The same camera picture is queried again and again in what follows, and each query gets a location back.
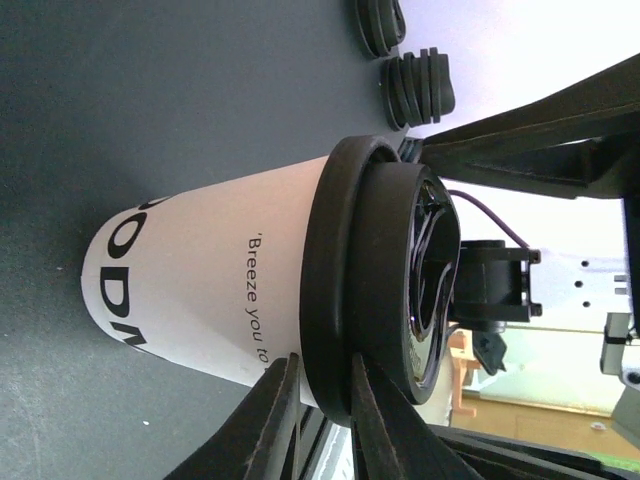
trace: rubber grommet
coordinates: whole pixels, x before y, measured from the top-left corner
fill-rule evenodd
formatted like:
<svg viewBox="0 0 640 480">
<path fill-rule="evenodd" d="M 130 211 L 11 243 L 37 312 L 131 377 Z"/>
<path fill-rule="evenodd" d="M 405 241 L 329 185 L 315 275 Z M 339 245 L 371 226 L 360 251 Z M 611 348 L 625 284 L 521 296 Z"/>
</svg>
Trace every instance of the rubber grommet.
<svg viewBox="0 0 640 480">
<path fill-rule="evenodd" d="M 333 149 L 311 206 L 300 279 L 300 343 L 311 392 L 334 423 L 350 424 L 351 349 L 343 295 L 358 191 L 371 162 L 399 162 L 379 137 L 349 137 Z"/>
<path fill-rule="evenodd" d="M 391 94 L 398 101 L 400 111 L 402 112 L 402 121 L 398 123 L 404 125 L 405 123 L 409 122 L 409 118 L 411 117 L 411 110 L 409 109 L 407 94 L 402 83 L 402 75 L 400 73 L 400 57 L 391 59 L 391 63 L 389 65 L 389 73 L 392 87 Z"/>
<path fill-rule="evenodd" d="M 404 38 L 406 25 L 397 0 L 377 0 L 382 35 L 388 47 L 395 47 Z"/>
<path fill-rule="evenodd" d="M 356 19 L 364 48 L 372 58 L 377 58 L 378 54 L 373 42 L 373 31 L 369 22 L 369 8 L 367 5 L 368 0 L 356 0 Z"/>
<path fill-rule="evenodd" d="M 418 125 L 422 125 L 422 114 L 420 113 L 418 97 L 413 85 L 413 58 L 413 53 L 411 52 L 407 52 L 404 54 L 404 57 L 400 62 L 400 73 L 402 75 L 402 84 L 404 85 L 405 96 L 407 98 L 407 103 L 409 104 L 409 110 L 411 112 L 411 116 L 407 119 L 407 121 L 410 126 L 417 127 Z"/>
<path fill-rule="evenodd" d="M 420 80 L 420 58 L 413 56 L 411 59 L 411 74 L 413 75 L 413 88 L 416 91 L 416 100 L 418 101 L 418 109 L 420 110 L 420 124 L 429 123 L 431 119 L 425 122 L 422 113 L 422 81 Z"/>
<path fill-rule="evenodd" d="M 422 104 L 422 120 L 425 124 L 431 123 L 431 80 L 429 77 L 429 50 L 420 50 L 420 91 Z"/>
<path fill-rule="evenodd" d="M 387 119 L 387 123 L 391 127 L 391 129 L 395 132 L 402 130 L 400 123 L 396 120 L 393 101 L 391 97 L 391 79 L 389 77 L 389 66 L 391 60 L 386 60 L 382 63 L 382 68 L 380 69 L 380 87 L 382 89 L 382 105 L 384 107 L 384 114 Z"/>
<path fill-rule="evenodd" d="M 431 112 L 433 122 L 440 122 L 442 114 L 442 101 L 440 95 L 440 61 L 438 49 L 431 47 L 429 49 L 429 80 L 431 82 Z"/>
<path fill-rule="evenodd" d="M 449 71 L 449 55 L 439 54 L 438 64 L 440 65 L 440 114 L 448 115 L 456 108 L 456 97 Z"/>
</svg>

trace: black mount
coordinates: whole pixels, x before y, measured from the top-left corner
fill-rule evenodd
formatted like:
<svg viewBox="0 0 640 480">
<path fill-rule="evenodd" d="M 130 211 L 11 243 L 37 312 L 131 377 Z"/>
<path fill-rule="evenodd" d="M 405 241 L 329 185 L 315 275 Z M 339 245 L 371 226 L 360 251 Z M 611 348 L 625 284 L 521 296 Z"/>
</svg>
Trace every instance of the black mount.
<svg viewBox="0 0 640 480">
<path fill-rule="evenodd" d="M 460 181 L 565 198 L 622 198 L 639 311 L 638 79 L 640 55 L 539 102 L 427 138 L 419 161 Z M 273 362 L 222 428 L 167 478 L 310 478 L 308 461 L 298 456 L 306 415 L 299 368 L 293 354 Z M 357 352 L 351 427 L 358 480 L 638 478 L 587 455 L 427 426 L 378 365 Z"/>
</svg>

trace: gray tabletop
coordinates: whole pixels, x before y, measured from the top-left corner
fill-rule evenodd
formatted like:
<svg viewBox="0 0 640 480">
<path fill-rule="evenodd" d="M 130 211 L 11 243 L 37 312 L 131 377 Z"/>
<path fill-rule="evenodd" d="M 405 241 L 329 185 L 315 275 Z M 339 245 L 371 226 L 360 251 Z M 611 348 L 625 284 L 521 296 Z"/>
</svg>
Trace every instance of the gray tabletop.
<svg viewBox="0 0 640 480">
<path fill-rule="evenodd" d="M 390 135 L 343 0 L 18 2 L 3 25 L 0 477 L 158 479 L 246 388 L 87 314 L 92 235 L 150 198 Z"/>
</svg>

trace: electrical cable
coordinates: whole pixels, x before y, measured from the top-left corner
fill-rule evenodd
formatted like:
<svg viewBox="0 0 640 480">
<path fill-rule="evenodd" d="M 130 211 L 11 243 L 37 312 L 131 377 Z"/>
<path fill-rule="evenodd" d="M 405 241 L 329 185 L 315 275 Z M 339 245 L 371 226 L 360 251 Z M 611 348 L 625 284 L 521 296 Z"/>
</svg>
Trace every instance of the electrical cable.
<svg viewBox="0 0 640 480">
<path fill-rule="evenodd" d="M 518 244 L 521 248 L 529 248 L 529 244 L 524 241 L 524 239 L 514 232 L 509 225 L 507 225 L 504 220 L 502 220 L 493 210 L 487 207 L 484 203 L 478 200 L 473 195 L 469 195 L 466 192 L 462 192 L 460 190 L 449 190 L 450 195 L 454 195 L 456 197 L 464 198 L 467 202 L 475 205 L 479 208 L 485 215 L 487 215 L 493 222 L 500 227 L 500 229 L 506 233 L 514 242 Z"/>
</svg>

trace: paper cup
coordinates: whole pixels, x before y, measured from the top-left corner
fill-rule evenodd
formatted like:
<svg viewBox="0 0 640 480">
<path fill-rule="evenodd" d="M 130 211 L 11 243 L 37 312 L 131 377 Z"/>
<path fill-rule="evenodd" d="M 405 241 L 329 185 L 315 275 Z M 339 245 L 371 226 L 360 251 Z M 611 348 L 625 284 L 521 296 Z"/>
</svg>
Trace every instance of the paper cup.
<svg viewBox="0 0 640 480">
<path fill-rule="evenodd" d="M 125 211 L 91 242 L 82 291 L 116 340 L 253 385 L 300 353 L 299 285 L 327 157 Z M 305 403 L 314 405 L 308 387 Z"/>
<path fill-rule="evenodd" d="M 91 242 L 85 303 L 116 340 L 248 386 L 298 353 L 302 402 L 336 423 L 349 422 L 353 348 L 424 403 L 441 353 L 426 352 L 429 378 L 416 381 L 416 351 L 431 344 L 412 337 L 409 279 L 414 211 L 428 182 L 444 192 L 384 141 L 354 137 L 329 157 L 150 202 L 116 215 Z M 455 272 L 457 217 L 448 196 L 434 201 L 450 210 L 434 231 L 453 247 Z M 436 287 L 446 317 L 450 288 Z"/>
</svg>

